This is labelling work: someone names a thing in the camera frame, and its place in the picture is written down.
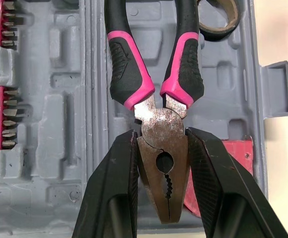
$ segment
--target tool kit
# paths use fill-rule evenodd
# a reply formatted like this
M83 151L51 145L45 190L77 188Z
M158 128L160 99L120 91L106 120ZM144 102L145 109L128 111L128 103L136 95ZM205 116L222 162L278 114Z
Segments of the tool kit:
M187 164L164 162L187 161L178 128L222 140L267 197L264 119L288 116L288 61L259 65L253 0L192 2L0 0L0 238L71 237L88 179L130 129L166 170L143 159L138 234L204 229L191 173L180 197ZM149 130L158 114L169 130Z

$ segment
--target black rubber grip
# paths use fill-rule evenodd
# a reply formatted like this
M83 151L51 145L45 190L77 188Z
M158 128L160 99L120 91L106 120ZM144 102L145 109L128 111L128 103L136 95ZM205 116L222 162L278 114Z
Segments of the black rubber grip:
M126 14L126 0L105 0L104 18L107 34L111 31L125 31L132 35Z
M142 84L142 76L126 40L113 38L109 41L112 57L112 99L121 103L132 96Z
M111 97L132 109L134 104L154 92L154 85L132 37L126 14L126 0L105 0L104 7L113 65Z
M189 39L185 43L180 61L178 82L195 101L204 95L203 79L198 68L198 41Z
M199 32L199 16L196 0L175 0L175 3L177 7L177 31L174 48L168 63L164 81L171 75L175 51L176 47L178 47L177 43L181 36L183 36L185 33L198 34ZM186 40L182 57L180 59L178 75L180 87L192 97L194 102L204 94L203 80L198 67L197 49L197 39Z

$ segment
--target roll of tape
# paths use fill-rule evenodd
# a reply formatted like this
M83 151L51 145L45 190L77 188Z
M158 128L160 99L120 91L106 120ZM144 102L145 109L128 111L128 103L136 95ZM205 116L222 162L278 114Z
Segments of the roll of tape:
M216 0L228 16L228 24L225 27L209 27L199 23L200 32L207 41L219 41L228 36L240 22L240 8L237 0Z

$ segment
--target screwdriver bit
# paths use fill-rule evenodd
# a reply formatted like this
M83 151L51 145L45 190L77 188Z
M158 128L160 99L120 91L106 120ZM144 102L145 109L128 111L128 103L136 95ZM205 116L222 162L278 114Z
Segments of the screwdriver bit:
M11 22L11 21L6 21L6 22L3 22L3 26L13 27L13 26L15 26L15 23L14 23L14 22Z
M16 122L14 122L12 120L3 120L3 125L4 126L13 126L13 125L16 125Z
M18 94L17 90L6 90L4 91L5 94L10 95L10 96L16 96Z
M4 105L17 106L17 100L6 100L4 101Z
M5 13L3 13L3 16L4 17L16 17L16 14L15 13L5 12Z
M4 10L15 10L15 4L13 1L4 1L3 8Z
M15 117L17 114L17 109L4 109L3 114L6 117Z
M1 34L3 36L15 36L15 32L13 31L2 31Z
M12 146L14 146L16 144L15 141L12 141L12 140L4 140L1 145L3 148L10 148Z
M14 41L11 41L11 40L3 40L3 41L1 41L1 45L2 46L14 46L15 45L15 43L14 43Z
M11 130L3 130L1 135L3 137L13 137L13 136L16 136L16 132L15 131L11 131Z

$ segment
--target tape roll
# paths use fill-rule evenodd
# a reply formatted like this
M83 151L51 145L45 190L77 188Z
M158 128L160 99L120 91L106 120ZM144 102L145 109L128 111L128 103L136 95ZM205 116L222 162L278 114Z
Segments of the tape roll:
M216 0L224 9L228 16L228 24L225 27L209 27L199 23L200 32L206 41L219 41L228 36L238 26L240 22L240 8L237 0Z

